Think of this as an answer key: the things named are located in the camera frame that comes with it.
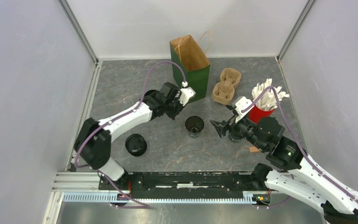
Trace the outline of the black coffee cup front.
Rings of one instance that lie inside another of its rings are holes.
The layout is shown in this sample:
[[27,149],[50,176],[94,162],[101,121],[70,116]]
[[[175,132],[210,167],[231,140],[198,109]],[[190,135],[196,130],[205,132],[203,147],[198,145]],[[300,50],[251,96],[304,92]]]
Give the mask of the black coffee cup front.
[[232,134],[232,133],[229,133],[228,138],[229,138],[232,142],[239,142],[240,140],[242,140],[242,137],[241,137],[241,136],[237,136],[237,135],[234,135],[234,134]]

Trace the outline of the black coffee cup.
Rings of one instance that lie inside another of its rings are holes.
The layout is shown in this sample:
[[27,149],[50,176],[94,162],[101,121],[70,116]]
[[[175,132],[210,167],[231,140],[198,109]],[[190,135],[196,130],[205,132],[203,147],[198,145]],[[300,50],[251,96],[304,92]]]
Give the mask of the black coffee cup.
[[205,123],[201,117],[190,116],[185,121],[185,128],[190,137],[198,137],[201,131],[204,129]]
[[145,93],[145,98],[146,97],[152,97],[153,98],[156,95],[157,92],[158,92],[157,90],[149,90],[149,91],[147,91]]
[[242,140],[242,137],[241,137],[241,136],[237,136],[237,135],[234,135],[234,134],[232,134],[232,133],[229,133],[228,138],[229,138],[232,142],[239,142],[240,140]]

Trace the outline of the green paper bag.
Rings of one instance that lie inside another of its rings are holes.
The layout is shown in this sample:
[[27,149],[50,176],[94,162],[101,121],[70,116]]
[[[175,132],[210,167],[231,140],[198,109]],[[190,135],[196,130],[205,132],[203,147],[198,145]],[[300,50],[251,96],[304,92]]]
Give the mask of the green paper bag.
[[190,103],[204,99],[210,74],[210,62],[206,56],[209,47],[203,50],[193,36],[185,35],[169,42],[173,78],[181,86],[185,74],[188,86],[195,91]]

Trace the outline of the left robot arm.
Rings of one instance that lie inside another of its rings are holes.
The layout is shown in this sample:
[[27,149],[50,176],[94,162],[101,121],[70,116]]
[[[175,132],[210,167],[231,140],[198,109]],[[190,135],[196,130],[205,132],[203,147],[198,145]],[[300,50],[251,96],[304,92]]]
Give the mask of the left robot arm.
[[149,90],[132,107],[111,117],[95,120],[88,118],[74,142],[75,166],[82,158],[88,166],[110,178],[116,190],[128,184],[125,169],[111,157],[111,144],[123,133],[166,114],[175,117],[184,109],[196,92],[183,82],[182,87],[166,82],[160,90]]

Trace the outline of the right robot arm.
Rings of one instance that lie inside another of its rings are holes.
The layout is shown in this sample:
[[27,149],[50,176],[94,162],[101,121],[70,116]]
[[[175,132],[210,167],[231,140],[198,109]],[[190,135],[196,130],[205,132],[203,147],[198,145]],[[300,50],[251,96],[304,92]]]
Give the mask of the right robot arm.
[[211,120],[218,135],[246,139],[276,168],[259,163],[250,183],[255,190],[270,189],[295,198],[321,213],[330,224],[358,224],[358,191],[344,185],[318,165],[306,151],[285,137],[273,117],[253,123],[248,118]]

